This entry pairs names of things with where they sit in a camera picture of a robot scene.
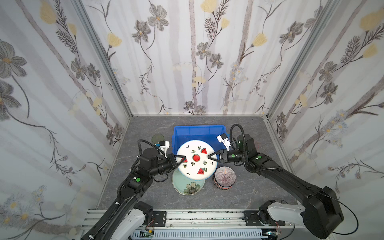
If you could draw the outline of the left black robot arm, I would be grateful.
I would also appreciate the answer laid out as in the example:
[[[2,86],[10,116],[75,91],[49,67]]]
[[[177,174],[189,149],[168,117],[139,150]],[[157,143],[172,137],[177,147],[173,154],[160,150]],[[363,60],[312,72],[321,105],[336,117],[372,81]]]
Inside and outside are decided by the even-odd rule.
[[[125,180],[117,188],[116,198],[82,240],[130,240],[141,226],[153,223],[153,207],[140,199],[157,175],[168,176],[186,159],[166,153],[146,140],[138,140],[139,153]]]

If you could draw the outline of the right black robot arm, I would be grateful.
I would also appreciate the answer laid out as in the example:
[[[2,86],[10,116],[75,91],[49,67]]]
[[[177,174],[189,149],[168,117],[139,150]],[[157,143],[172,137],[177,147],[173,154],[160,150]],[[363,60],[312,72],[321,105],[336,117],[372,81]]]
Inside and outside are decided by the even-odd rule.
[[[271,157],[258,152],[254,139],[245,134],[234,139],[231,134],[217,136],[225,148],[208,155],[210,160],[221,164],[242,163],[252,174],[267,178],[295,197],[300,205],[281,204],[269,200],[260,206],[257,219],[265,226],[274,222],[289,222],[306,227],[319,239],[326,239],[344,221],[344,215],[336,193],[329,187],[310,184],[277,164]]]

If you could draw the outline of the green flower plate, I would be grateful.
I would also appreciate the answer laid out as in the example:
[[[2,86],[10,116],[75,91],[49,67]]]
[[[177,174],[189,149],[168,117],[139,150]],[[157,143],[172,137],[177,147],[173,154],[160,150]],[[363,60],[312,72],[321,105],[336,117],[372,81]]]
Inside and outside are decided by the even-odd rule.
[[[185,177],[178,169],[172,175],[174,189],[181,195],[191,196],[202,190],[205,180],[191,180]]]

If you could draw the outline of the white watermelon plate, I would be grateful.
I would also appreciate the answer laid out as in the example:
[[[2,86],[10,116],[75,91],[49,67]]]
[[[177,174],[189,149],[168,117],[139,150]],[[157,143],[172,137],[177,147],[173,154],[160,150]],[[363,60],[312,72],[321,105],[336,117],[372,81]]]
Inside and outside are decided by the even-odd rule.
[[[214,149],[206,142],[192,140],[184,143],[177,151],[177,155],[184,155],[187,159],[179,166],[179,171],[191,180],[206,180],[211,177],[218,166],[217,162],[208,159]]]

